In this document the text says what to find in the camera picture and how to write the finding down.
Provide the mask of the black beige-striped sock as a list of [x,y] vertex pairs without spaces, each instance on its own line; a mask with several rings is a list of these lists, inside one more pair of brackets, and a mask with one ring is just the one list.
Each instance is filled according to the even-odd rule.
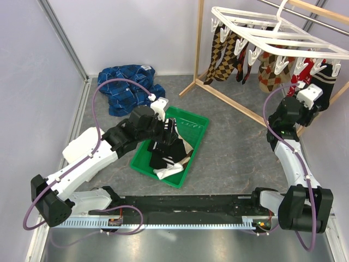
[[337,80],[336,76],[332,76],[333,65],[326,63],[325,66],[320,72],[314,74],[310,81],[311,84],[322,90],[322,95],[315,101],[320,112],[328,109],[333,87]]
[[176,138],[175,138],[174,142],[170,146],[172,146],[171,150],[174,153],[174,156],[172,157],[172,160],[175,163],[178,163],[180,161],[179,144],[180,144],[180,139],[183,139],[183,138],[181,137],[181,135],[178,132],[176,119],[175,118],[168,118],[167,120],[174,120],[174,134],[176,135]]

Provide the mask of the beige brown striped sock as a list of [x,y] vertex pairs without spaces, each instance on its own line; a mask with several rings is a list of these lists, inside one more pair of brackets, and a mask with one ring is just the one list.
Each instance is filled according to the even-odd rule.
[[183,139],[180,139],[179,149],[180,161],[178,163],[181,164],[183,169],[185,170],[189,164],[194,149],[187,141]]

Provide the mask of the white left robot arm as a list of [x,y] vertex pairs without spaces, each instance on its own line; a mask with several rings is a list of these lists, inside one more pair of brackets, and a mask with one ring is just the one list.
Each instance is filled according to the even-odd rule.
[[138,143],[154,140],[170,145],[178,138],[176,124],[147,106],[138,106],[129,118],[102,133],[89,128],[76,141],[89,149],[72,163],[47,178],[37,175],[31,180],[31,208],[36,208],[50,227],[67,220],[72,214],[105,211],[113,215],[119,200],[109,186],[87,192],[76,189],[100,170],[134,150]]

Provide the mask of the black white-striped sock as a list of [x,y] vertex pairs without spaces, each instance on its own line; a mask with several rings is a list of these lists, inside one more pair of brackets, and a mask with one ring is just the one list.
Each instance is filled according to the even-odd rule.
[[168,169],[173,167],[175,162],[172,160],[172,157],[162,155],[156,152],[152,153],[149,166],[153,169]]
[[167,145],[167,144],[162,144],[158,143],[154,140],[151,140],[148,147],[147,151],[151,153],[156,153],[162,157],[173,157],[174,153],[171,150],[172,146]]

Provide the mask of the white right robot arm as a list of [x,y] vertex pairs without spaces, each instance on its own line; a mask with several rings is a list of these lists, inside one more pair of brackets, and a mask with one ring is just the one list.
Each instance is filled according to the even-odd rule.
[[282,195],[275,189],[257,187],[250,200],[251,211],[262,215],[267,210],[278,216],[282,229],[325,231],[333,203],[333,193],[322,188],[312,175],[300,148],[294,125],[307,109],[295,97],[285,97],[269,116],[267,140],[279,159],[289,189]]

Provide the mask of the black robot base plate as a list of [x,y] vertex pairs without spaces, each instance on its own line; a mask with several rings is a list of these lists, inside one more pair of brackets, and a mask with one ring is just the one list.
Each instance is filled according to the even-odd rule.
[[262,216],[269,218],[273,212],[262,207],[257,193],[251,194],[201,194],[201,195],[129,195],[119,196],[111,187],[104,187],[112,194],[112,202],[106,212],[91,210],[89,215],[120,215],[139,217],[137,211],[124,207],[138,208],[143,217],[157,214],[203,213],[228,216]]

